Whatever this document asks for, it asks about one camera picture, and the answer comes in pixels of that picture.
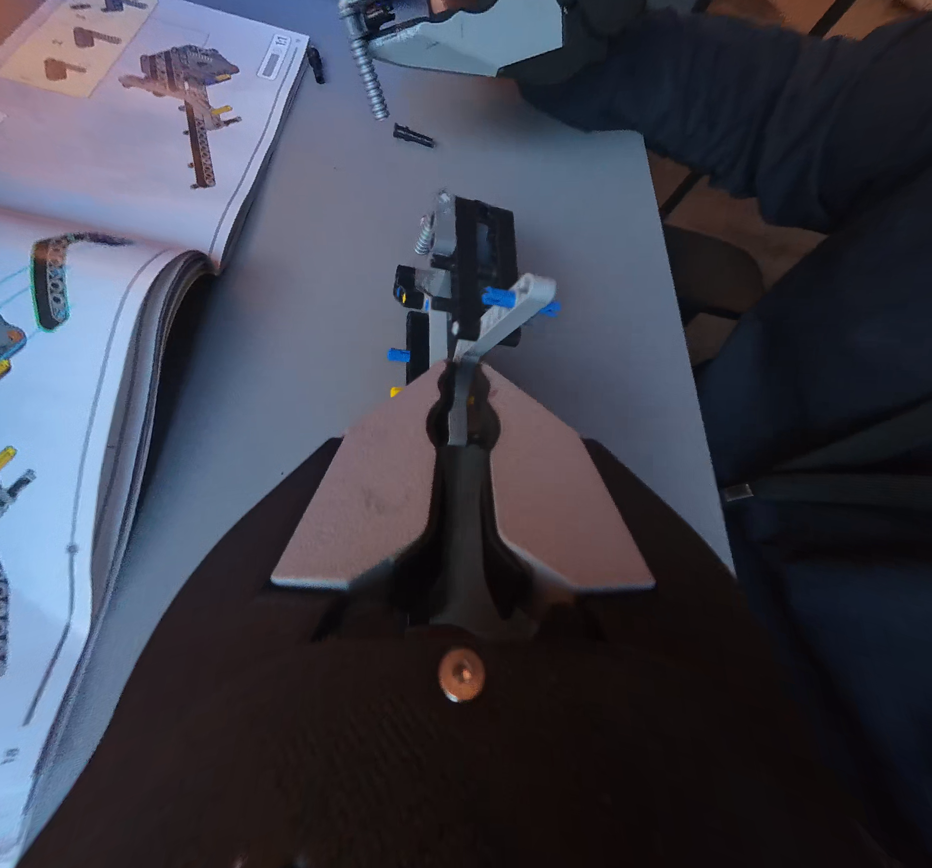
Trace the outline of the person's torso and legs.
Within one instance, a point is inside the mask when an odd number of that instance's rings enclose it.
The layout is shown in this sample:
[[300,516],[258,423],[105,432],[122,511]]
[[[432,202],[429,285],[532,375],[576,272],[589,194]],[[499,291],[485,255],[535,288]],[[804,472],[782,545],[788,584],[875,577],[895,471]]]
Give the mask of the person's torso and legs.
[[739,580],[908,866],[930,866],[930,202],[930,170],[861,202],[696,380]]

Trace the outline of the grey lego spring shock absorber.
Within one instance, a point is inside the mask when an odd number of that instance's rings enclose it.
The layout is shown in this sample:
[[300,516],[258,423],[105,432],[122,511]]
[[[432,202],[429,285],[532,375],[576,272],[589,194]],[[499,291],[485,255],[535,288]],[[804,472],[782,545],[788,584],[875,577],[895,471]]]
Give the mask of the grey lego spring shock absorber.
[[366,24],[358,11],[350,11],[344,18],[349,36],[349,48],[364,87],[370,112],[377,121],[390,116],[382,86],[376,72],[367,42]]

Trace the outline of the lego instruction booklet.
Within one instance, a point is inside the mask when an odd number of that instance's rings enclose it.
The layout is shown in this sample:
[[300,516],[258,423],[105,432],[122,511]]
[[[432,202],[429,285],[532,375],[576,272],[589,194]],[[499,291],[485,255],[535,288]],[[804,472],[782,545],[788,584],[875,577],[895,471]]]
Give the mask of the lego instruction booklet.
[[2,44],[3,866],[116,586],[169,328],[224,266],[310,45],[184,0],[45,0]]

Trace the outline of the person's right forearm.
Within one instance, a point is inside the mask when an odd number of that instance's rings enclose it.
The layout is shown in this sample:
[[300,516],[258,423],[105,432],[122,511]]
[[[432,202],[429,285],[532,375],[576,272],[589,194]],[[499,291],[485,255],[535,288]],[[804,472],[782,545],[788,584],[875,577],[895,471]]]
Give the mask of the person's right forearm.
[[855,40],[659,10],[566,81],[518,87],[571,128],[640,134],[777,226],[830,233],[930,170],[930,14]]

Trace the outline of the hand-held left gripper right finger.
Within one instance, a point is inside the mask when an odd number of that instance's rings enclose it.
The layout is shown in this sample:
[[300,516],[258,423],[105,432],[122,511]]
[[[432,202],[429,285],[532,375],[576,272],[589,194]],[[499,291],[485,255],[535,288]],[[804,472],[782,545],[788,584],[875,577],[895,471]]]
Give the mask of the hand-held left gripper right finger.
[[652,590],[656,581],[579,433],[486,365],[497,430],[481,519],[492,590]]

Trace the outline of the black and grey lego assembly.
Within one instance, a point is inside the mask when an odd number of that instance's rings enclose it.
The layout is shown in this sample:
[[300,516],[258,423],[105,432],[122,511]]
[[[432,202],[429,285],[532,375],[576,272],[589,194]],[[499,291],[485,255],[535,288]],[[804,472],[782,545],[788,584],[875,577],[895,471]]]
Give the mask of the black and grey lego assembly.
[[429,431],[464,447],[477,433],[472,388],[479,364],[498,347],[519,346],[536,318],[560,310],[551,278],[519,274],[512,211],[440,190],[420,222],[421,266],[398,265],[392,297],[405,311],[404,345],[388,360],[405,368],[405,385],[440,364],[441,402]]

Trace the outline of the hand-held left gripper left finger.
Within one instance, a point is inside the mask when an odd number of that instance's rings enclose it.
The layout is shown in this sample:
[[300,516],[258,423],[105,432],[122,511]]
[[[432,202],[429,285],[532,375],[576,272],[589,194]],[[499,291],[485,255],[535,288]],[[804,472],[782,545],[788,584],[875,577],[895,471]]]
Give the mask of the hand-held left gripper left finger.
[[274,585],[351,588],[424,536],[437,466],[428,422],[447,368],[435,363],[344,433],[271,574]]

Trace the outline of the black chair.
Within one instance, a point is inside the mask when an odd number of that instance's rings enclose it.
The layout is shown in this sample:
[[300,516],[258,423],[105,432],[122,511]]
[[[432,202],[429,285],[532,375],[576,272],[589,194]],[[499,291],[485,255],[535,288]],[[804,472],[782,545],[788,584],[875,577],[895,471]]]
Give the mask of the black chair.
[[763,298],[761,269],[739,246],[669,224],[663,233],[683,327],[698,315],[737,321]]

